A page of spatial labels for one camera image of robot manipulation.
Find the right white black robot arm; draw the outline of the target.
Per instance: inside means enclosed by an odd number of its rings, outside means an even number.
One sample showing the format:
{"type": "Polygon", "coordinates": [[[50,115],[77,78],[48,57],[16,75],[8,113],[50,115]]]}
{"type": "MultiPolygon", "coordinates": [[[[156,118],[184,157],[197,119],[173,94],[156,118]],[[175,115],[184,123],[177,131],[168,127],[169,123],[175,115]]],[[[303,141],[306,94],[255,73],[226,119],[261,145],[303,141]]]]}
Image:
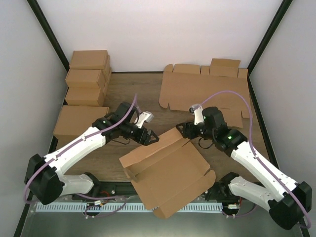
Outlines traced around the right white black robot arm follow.
{"type": "Polygon", "coordinates": [[[268,211],[285,230],[292,229],[311,210],[311,186],[285,175],[253,148],[239,130],[228,128],[217,107],[204,109],[193,105],[189,111],[194,115],[194,121],[176,125],[183,138],[211,140],[218,150],[240,163],[261,182],[257,185],[232,175],[230,181],[219,187],[223,198],[239,196],[253,202],[268,211]]]}

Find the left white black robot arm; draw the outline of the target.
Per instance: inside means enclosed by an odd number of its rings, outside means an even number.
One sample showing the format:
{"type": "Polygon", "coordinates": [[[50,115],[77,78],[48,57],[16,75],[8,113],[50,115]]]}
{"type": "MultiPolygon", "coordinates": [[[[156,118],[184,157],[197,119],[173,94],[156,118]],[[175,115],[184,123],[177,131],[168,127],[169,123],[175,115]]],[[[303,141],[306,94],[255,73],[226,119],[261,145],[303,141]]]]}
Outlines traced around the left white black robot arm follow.
{"type": "Polygon", "coordinates": [[[159,141],[158,136],[144,127],[153,119],[153,114],[139,112],[134,104],[122,102],[115,112],[98,118],[78,138],[64,147],[41,157],[38,154],[29,160],[25,190],[30,191],[39,202],[50,204],[60,196],[76,194],[83,198],[100,198],[100,181],[91,173],[66,175],[78,161],[92,151],[119,137],[148,146],[159,141]]]}

